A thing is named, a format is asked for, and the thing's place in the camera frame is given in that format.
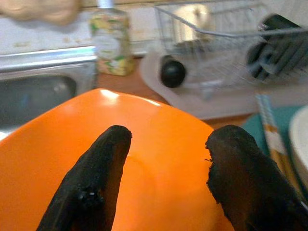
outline kitchen counter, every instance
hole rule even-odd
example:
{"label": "kitchen counter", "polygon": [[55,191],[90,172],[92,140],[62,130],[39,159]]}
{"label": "kitchen counter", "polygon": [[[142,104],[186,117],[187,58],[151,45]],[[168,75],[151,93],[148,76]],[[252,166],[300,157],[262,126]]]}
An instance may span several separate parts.
{"label": "kitchen counter", "polygon": [[[155,91],[151,90],[143,82],[139,74],[139,63],[140,59],[137,60],[135,71],[129,76],[122,77],[100,74],[97,87],[137,95],[168,104],[168,102],[163,97],[161,97]],[[213,128],[219,128],[227,124],[241,125],[248,119],[249,116],[250,115],[239,115],[203,121]]]}

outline sink basin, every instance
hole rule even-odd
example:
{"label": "sink basin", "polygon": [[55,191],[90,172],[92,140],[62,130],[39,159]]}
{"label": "sink basin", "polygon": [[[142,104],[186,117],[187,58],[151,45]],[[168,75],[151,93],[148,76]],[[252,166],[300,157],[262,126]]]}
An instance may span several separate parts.
{"label": "sink basin", "polygon": [[95,87],[93,47],[0,55],[0,140]]}
{"label": "sink basin", "polygon": [[61,75],[36,75],[0,81],[0,131],[22,124],[73,98],[76,82]]}

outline orange plastic basin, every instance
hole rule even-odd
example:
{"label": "orange plastic basin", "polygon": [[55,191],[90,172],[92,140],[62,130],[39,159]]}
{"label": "orange plastic basin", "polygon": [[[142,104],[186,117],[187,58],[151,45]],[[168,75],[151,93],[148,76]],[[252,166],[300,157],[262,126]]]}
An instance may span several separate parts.
{"label": "orange plastic basin", "polygon": [[66,172],[111,125],[133,134],[113,231],[232,231],[206,186],[212,128],[171,106],[96,89],[0,142],[0,230],[35,230]]}

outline wire dish rack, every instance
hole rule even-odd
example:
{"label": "wire dish rack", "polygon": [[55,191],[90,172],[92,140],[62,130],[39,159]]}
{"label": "wire dish rack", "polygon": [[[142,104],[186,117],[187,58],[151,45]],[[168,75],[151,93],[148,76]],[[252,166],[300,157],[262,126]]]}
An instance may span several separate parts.
{"label": "wire dish rack", "polygon": [[[276,1],[290,9],[283,15],[289,20],[302,7],[291,1]],[[186,1],[155,9],[164,49],[188,70],[181,87],[246,89],[298,83],[308,75],[308,27],[267,30],[262,22],[280,12],[260,0]]]}

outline soap bottle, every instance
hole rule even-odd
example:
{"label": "soap bottle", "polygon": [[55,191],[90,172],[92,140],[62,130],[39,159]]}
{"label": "soap bottle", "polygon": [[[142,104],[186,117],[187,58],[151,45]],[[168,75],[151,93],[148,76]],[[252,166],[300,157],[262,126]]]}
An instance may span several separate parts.
{"label": "soap bottle", "polygon": [[98,7],[90,19],[98,70],[101,73],[126,76],[134,69],[128,35],[128,14],[115,9],[113,0],[98,0]]}

